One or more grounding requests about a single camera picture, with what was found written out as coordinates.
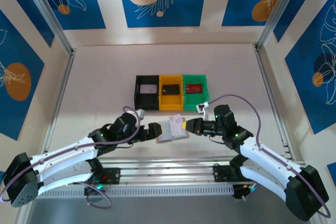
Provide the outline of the aluminium mounting rail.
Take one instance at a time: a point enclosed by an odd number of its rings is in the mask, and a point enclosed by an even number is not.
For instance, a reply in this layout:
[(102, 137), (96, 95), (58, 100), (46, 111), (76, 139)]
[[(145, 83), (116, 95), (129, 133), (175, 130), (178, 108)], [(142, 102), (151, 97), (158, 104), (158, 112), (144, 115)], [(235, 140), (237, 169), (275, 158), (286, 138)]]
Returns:
[(120, 168), (119, 186), (213, 185), (213, 165), (231, 156), (177, 158), (99, 157), (104, 168)]

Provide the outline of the small black controller board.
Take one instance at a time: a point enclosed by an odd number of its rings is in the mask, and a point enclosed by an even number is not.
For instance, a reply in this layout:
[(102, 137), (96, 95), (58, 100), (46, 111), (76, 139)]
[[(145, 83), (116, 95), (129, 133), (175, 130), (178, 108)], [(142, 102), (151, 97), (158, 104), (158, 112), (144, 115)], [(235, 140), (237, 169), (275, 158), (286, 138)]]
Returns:
[(94, 187), (90, 187), (88, 185), (84, 188), (85, 196), (102, 196), (102, 193), (105, 193), (104, 190)]
[(233, 185), (233, 197), (238, 200), (246, 201), (247, 196), (254, 192), (257, 184), (238, 184)]

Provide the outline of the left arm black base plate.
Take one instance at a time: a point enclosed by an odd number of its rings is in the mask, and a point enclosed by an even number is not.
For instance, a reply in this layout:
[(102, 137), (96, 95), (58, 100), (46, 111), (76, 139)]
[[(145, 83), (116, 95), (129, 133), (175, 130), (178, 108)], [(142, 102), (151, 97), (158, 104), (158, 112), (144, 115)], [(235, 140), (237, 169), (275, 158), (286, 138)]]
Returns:
[(120, 172), (120, 168), (103, 168), (95, 171), (87, 182), (93, 185), (118, 185)]

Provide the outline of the yellow plastic bin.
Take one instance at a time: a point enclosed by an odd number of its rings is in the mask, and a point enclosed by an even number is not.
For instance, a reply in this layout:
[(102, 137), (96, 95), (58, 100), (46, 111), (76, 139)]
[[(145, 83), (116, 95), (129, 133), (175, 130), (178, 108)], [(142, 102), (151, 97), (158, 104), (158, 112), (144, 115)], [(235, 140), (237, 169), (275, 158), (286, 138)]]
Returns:
[[(179, 95), (162, 95), (162, 85), (179, 84)], [(159, 76), (159, 109), (162, 111), (182, 111), (184, 107), (184, 90), (182, 75)]]

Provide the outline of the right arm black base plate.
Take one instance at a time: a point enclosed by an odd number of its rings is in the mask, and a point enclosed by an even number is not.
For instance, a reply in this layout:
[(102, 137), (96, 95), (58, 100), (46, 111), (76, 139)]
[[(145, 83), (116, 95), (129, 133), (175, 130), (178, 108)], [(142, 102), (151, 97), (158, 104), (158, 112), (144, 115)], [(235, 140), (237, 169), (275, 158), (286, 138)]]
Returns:
[(244, 177), (239, 168), (232, 165), (213, 165), (213, 176), (215, 182), (252, 182)]

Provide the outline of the plain white card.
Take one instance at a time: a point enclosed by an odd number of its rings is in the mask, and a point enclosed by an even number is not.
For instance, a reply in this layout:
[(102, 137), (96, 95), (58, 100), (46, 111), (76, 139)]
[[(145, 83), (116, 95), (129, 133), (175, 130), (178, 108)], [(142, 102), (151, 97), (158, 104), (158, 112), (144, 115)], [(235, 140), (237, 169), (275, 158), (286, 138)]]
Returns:
[(156, 84), (142, 84), (140, 85), (140, 94), (156, 94), (157, 85)]

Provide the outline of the aluminium table side rail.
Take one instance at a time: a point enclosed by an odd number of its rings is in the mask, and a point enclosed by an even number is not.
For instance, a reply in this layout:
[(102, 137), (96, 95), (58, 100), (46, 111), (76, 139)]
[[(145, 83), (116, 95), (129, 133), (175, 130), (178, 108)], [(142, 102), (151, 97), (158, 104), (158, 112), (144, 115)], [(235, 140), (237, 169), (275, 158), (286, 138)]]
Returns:
[(51, 144), (51, 139), (52, 139), (52, 136), (53, 136), (53, 133), (54, 133), (54, 130), (55, 130), (57, 118), (58, 118), (58, 115), (59, 115), (59, 111), (60, 111), (60, 107), (61, 107), (61, 104), (62, 104), (64, 94), (65, 94), (66, 86), (67, 86), (67, 83), (68, 83), (68, 79), (69, 79), (69, 76), (70, 76), (70, 72), (71, 72), (71, 69), (72, 69), (72, 65), (73, 65), (73, 62), (74, 62), (76, 51), (77, 51), (77, 48), (72, 49), (71, 54), (69, 55), (69, 59), (68, 59), (68, 62), (66, 64), (66, 68), (65, 68), (64, 74), (62, 76), (62, 82), (61, 82), (61, 86), (60, 86), (60, 89), (59, 89), (59, 92), (58, 92), (55, 108), (53, 110), (53, 114), (52, 114), (52, 117), (50, 119), (49, 125), (47, 127), (47, 131), (46, 131), (46, 134), (45, 134), (43, 144), (41, 146), (41, 150), (40, 150), (41, 154), (46, 154), (49, 151), (50, 144)]
[(256, 59), (258, 61), (259, 69), (263, 77), (264, 85), (267, 91), (270, 106), (276, 121), (278, 132), (280, 134), (280, 139), (284, 149), (284, 157), (292, 161), (296, 160), (295, 154), (293, 153), (292, 146), (290, 143), (289, 135), (285, 126), (285, 123), (281, 117), (280, 107), (276, 98), (276, 82), (275, 78), (271, 74), (270, 65), (267, 63), (267, 57), (254, 46)]

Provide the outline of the green plastic bin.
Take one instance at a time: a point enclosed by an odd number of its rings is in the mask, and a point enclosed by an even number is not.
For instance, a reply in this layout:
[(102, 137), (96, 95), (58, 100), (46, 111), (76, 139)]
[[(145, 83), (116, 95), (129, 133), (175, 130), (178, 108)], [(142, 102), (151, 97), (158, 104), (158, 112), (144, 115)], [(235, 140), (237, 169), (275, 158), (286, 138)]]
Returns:
[[(203, 88), (202, 93), (186, 94), (185, 85), (187, 83), (200, 83)], [(196, 111), (196, 106), (209, 100), (209, 92), (207, 87), (206, 75), (202, 74), (185, 74), (183, 75), (184, 89), (184, 110)]]

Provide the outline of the black card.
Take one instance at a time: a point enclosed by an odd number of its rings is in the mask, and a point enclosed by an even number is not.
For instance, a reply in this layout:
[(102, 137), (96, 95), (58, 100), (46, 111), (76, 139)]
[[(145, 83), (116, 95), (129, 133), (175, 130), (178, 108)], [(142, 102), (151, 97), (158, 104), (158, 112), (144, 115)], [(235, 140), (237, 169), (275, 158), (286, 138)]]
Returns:
[(179, 95), (180, 85), (179, 84), (164, 84), (162, 85), (162, 95)]

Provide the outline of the aluminium frame post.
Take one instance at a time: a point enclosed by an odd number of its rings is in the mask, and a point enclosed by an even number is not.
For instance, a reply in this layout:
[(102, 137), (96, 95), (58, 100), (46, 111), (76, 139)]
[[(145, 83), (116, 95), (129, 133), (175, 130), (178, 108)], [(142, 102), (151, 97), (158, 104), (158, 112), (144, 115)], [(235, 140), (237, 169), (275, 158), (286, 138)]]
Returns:
[(58, 39), (63, 50), (67, 53), (69, 57), (73, 55), (73, 47), (71, 46), (69, 40), (67, 39), (57, 17), (55, 16), (52, 8), (50, 7), (47, 0), (33, 0), (39, 12), (42, 14), (44, 20), (47, 22), (51, 31), (54, 33), (55, 37)]
[(279, 22), (289, 1), (290, 0), (277, 0), (272, 12), (270, 13), (268, 20), (266, 21), (263, 31), (261, 35), (259, 36), (257, 43), (255, 44), (255, 49), (257, 52), (259, 52), (261, 48), (265, 45), (267, 39), (273, 32), (273, 29)]

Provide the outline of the grey glossy panel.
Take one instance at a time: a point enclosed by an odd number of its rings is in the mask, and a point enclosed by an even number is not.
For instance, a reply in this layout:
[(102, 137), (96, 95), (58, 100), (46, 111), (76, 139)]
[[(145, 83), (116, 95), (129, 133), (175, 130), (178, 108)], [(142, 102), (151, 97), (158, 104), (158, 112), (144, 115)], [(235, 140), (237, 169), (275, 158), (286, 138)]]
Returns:
[(111, 209), (82, 199), (34, 202), (27, 224), (306, 224), (276, 200), (227, 196), (115, 198)]

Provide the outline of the black plastic bin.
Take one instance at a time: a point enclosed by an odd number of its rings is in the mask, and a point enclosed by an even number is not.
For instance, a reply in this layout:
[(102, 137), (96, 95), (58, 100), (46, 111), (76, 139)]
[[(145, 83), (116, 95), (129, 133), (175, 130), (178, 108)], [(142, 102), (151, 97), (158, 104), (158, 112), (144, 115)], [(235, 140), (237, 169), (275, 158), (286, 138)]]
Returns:
[[(140, 94), (140, 85), (142, 84), (156, 84), (156, 94)], [(159, 110), (159, 76), (136, 76), (135, 90), (134, 90), (134, 106), (135, 109), (143, 110)]]

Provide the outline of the dark red card gold print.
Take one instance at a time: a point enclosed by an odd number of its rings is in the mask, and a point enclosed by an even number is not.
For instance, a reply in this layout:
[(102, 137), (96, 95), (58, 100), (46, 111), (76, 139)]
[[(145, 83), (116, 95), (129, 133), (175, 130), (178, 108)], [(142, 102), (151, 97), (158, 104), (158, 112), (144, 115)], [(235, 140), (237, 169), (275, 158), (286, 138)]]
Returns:
[(202, 85), (200, 83), (187, 83), (185, 85), (186, 94), (198, 94), (203, 92)]

